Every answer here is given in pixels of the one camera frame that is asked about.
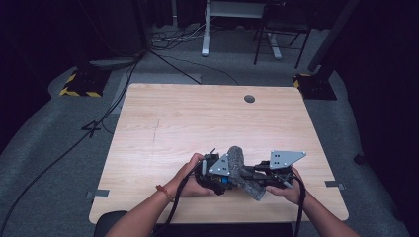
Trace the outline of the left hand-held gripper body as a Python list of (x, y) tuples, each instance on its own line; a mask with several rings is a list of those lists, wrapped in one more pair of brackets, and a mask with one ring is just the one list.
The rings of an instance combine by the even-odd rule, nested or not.
[[(206, 154), (204, 160), (198, 165), (195, 170), (195, 178), (197, 183), (203, 188), (215, 190), (218, 187), (226, 188), (231, 190), (234, 185), (229, 180), (229, 167), (228, 167), (228, 155), (223, 154)], [(211, 177), (227, 177), (229, 180), (228, 185), (217, 185), (211, 181)]]

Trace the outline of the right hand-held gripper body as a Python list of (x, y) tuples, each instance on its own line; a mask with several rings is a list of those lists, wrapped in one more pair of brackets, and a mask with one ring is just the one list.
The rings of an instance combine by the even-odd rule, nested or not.
[(280, 189), (293, 188), (292, 164), (306, 156), (304, 151), (271, 152), (269, 161), (262, 161), (262, 171), (267, 178), (263, 186), (273, 186)]

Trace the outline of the grey fluffy cloth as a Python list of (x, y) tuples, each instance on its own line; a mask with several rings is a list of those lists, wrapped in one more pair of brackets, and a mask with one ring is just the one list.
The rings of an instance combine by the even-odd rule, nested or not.
[(259, 185), (249, 184), (244, 179), (252, 179), (255, 172), (245, 170), (243, 151), (238, 146), (232, 146), (227, 151), (229, 180), (231, 183), (253, 199), (260, 201), (265, 194), (265, 188)]

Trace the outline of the person's right hand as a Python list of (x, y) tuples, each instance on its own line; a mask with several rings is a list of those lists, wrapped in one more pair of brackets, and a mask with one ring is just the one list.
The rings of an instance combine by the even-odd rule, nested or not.
[(300, 183), (302, 182), (301, 176), (296, 168), (293, 168), (293, 174), (295, 180), (293, 180), (293, 188), (279, 189), (273, 186), (267, 186), (266, 191), (271, 193), (274, 196), (279, 196), (285, 198), (287, 201), (293, 204), (299, 204), (301, 187)]

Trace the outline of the grey tape strip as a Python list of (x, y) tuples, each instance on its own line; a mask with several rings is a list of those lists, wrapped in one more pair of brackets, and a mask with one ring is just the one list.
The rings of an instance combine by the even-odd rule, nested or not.
[(109, 190), (88, 191), (85, 195), (87, 199), (106, 198), (109, 195)]
[(337, 181), (325, 181), (324, 183), (327, 188), (338, 188), (341, 191), (346, 190), (346, 187)]

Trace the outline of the yellow-black striped stand base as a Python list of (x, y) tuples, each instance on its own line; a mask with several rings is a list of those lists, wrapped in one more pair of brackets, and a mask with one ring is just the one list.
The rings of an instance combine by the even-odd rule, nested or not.
[(60, 96), (100, 98), (110, 78), (110, 70), (96, 69), (90, 72), (74, 70), (63, 88)]
[(317, 75), (300, 73), (293, 76), (293, 85), (305, 100), (336, 101), (337, 97), (327, 80)]

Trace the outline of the person's dark-clothed legs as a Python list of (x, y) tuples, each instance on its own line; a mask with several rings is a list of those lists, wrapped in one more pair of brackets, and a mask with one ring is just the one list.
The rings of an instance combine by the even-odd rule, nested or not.
[[(103, 214), (94, 237), (105, 237), (126, 213), (119, 210)], [(171, 224), (157, 237), (293, 237), (293, 229), (289, 223)]]

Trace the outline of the black metal chair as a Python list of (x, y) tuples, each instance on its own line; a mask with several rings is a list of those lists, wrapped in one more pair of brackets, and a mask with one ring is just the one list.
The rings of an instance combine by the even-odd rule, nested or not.
[(306, 43), (311, 32), (311, 19), (305, 8), (303, 0), (268, 0), (263, 8), (261, 24), (257, 29), (253, 40), (257, 42), (253, 64), (256, 64), (260, 48), (263, 46), (263, 35), (287, 35), (293, 36), (288, 48), (293, 49), (293, 43), (300, 35), (305, 35), (294, 68), (298, 68)]

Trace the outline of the black slanted stand pole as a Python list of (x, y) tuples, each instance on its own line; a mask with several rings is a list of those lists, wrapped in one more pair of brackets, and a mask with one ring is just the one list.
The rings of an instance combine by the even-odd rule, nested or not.
[(308, 64), (307, 69), (310, 72), (314, 72), (316, 68), (323, 62), (329, 49), (332, 47), (333, 42), (335, 39), (337, 39), (339, 33), (346, 25), (359, 2), (360, 0), (349, 0), (349, 2), (345, 5), (333, 27), (329, 31), (328, 36), (325, 38), (320, 48), (317, 50), (310, 63)]

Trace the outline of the white desk frame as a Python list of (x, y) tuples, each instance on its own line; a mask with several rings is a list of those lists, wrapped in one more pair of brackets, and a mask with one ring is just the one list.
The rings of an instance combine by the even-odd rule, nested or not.
[(233, 17), (261, 19), (264, 3), (245, 2), (244, 0), (206, 0), (205, 32), (201, 55), (210, 55), (210, 20), (212, 17)]

